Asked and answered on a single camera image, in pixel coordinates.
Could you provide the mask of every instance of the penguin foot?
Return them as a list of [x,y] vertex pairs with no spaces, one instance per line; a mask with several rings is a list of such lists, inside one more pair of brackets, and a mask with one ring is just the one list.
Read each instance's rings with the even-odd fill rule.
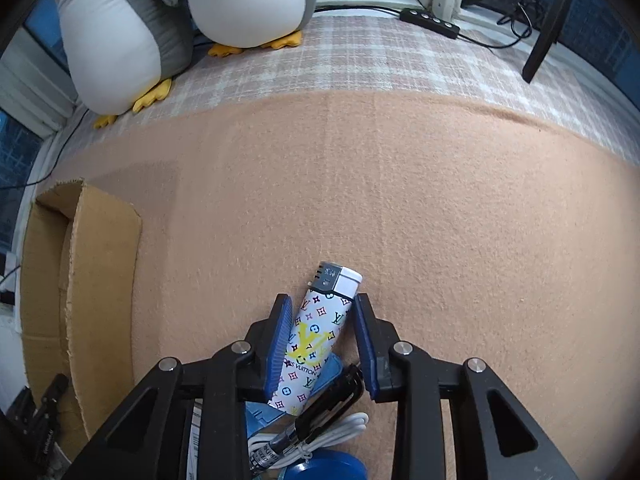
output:
[[94,122],[94,130],[99,130],[100,128],[111,126],[117,118],[117,115],[101,115]]
[[144,94],[140,99],[138,99],[133,106],[131,107],[131,111],[137,114],[142,108],[147,108],[151,106],[156,101],[162,101],[165,97],[169,95],[169,90],[171,89],[171,79],[165,79],[161,83],[158,83],[154,86],[149,92]]
[[240,54],[242,51],[243,51],[242,48],[238,48],[236,46],[228,46],[228,45],[222,45],[219,43],[214,43],[213,46],[207,52],[207,54],[213,57],[226,57],[229,54]]
[[296,32],[292,32],[288,36],[283,36],[282,38],[278,38],[277,40],[265,43],[264,45],[261,45],[261,47],[271,47],[273,50],[278,50],[283,46],[298,46],[300,43],[302,43],[302,31],[297,30]]

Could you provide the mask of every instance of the blue round object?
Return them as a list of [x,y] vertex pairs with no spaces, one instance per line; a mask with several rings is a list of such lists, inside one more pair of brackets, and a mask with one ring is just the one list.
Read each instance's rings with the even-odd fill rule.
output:
[[331,449],[316,449],[308,462],[287,467],[282,480],[367,480],[367,468],[353,455]]

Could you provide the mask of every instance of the plush penguin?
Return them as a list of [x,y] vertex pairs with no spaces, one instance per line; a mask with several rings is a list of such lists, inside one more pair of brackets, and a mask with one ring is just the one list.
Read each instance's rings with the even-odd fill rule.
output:
[[193,21],[216,44],[211,56],[254,46],[297,46],[316,0],[188,0]]
[[71,79],[87,107],[112,124],[164,99],[188,67],[193,29],[179,0],[56,0]]

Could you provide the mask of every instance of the black cord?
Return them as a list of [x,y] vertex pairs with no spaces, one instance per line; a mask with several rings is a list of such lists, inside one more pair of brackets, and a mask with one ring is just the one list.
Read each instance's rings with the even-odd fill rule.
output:
[[[475,43],[476,45],[484,46],[486,48],[495,48],[495,49],[509,48],[517,45],[522,40],[527,39],[529,36],[533,34],[533,24],[531,23],[531,18],[527,14],[526,7],[531,4],[536,6],[535,12],[536,12],[536,19],[537,19],[539,15],[537,6],[540,6],[541,8],[542,6],[540,5],[540,0],[537,0],[537,2],[534,0],[515,0],[515,2],[516,2],[516,6],[514,7],[513,11],[510,14],[503,15],[497,21],[498,25],[505,25],[506,23],[509,23],[511,25],[511,32],[516,37],[515,41],[512,41],[511,43],[507,43],[507,44],[494,45],[494,44],[483,43],[482,41],[474,40],[474,38],[470,38],[468,36],[465,36],[464,34],[460,34],[459,35],[460,38],[462,38],[463,40],[470,41],[471,43]],[[516,30],[515,25],[517,22],[520,22],[523,19],[526,20],[526,23],[525,23],[526,28],[523,33],[519,33]]]
[[87,115],[88,111],[89,109],[84,111],[84,114],[82,114],[82,117],[78,121],[78,124],[76,124],[76,127],[71,131],[71,134],[66,138],[65,143],[62,145],[62,148],[60,148],[60,152],[58,153],[58,156],[56,157],[56,161],[53,163],[53,167],[51,168],[49,173],[47,173],[41,179],[36,180],[35,182],[28,182],[26,184],[16,184],[15,186],[2,186],[0,187],[0,191],[4,191],[6,189],[22,189],[23,187],[36,186],[36,184],[39,184],[47,180],[51,176],[51,173],[53,173],[53,170],[56,169],[56,166],[58,165],[58,161],[60,160],[60,155],[62,155],[62,152],[65,151],[66,145],[68,144],[69,140],[71,140],[71,137],[74,136],[74,133],[76,132],[80,124],[82,124],[82,120],[84,120],[84,116]]
[[4,278],[2,278],[2,280],[0,280],[0,286],[2,286],[2,284],[9,279],[9,276],[11,276],[16,270],[20,269],[20,265],[14,267],[13,269],[11,269],[5,276]]
[[390,7],[383,6],[374,6],[374,5],[328,5],[317,7],[314,12],[326,12],[328,10],[348,10],[348,9],[369,9],[369,10],[379,10],[380,12],[386,12],[387,14],[391,14],[393,16],[399,16],[400,11],[391,9]]

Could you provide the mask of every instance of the white cable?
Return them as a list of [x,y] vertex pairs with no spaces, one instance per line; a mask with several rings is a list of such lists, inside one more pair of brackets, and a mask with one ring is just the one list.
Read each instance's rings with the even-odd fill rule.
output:
[[[316,438],[311,444],[299,444],[289,451],[284,457],[278,460],[269,469],[281,469],[287,465],[293,464],[296,460],[304,457],[310,457],[311,453],[319,447],[331,447],[340,444],[346,440],[350,440],[361,434],[367,429],[369,415],[363,412],[353,413],[336,422],[331,428],[326,430],[322,435]],[[265,442],[271,441],[276,433],[257,433],[249,439],[249,454],[259,447],[264,446]]]

